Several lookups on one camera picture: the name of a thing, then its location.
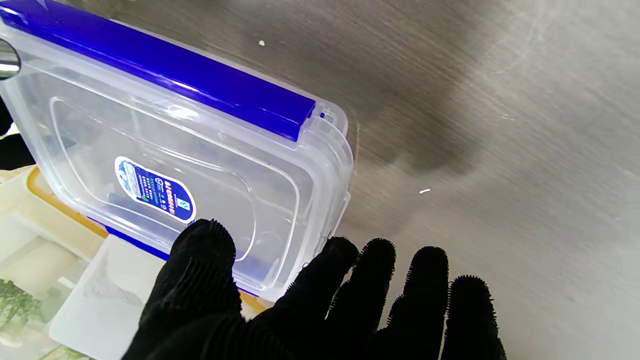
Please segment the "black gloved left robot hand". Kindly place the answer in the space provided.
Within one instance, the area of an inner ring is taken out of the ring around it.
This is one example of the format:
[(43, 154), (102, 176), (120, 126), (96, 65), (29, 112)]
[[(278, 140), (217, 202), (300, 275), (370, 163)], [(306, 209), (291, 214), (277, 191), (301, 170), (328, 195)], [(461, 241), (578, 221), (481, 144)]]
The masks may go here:
[(418, 250), (379, 328), (394, 244), (327, 240), (275, 304), (242, 316), (233, 239), (215, 219), (183, 230), (158, 272), (124, 360), (505, 360), (487, 284), (449, 280), (445, 250)]

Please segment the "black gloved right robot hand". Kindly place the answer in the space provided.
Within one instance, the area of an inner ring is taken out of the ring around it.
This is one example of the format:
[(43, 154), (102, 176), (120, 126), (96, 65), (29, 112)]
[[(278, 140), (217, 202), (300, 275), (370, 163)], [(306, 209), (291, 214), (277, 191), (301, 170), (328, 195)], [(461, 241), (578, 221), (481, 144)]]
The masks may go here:
[(35, 164), (34, 157), (16, 125), (16, 95), (9, 88), (10, 80), (21, 70), (18, 51), (5, 39), (0, 41), (0, 170), (13, 171)]

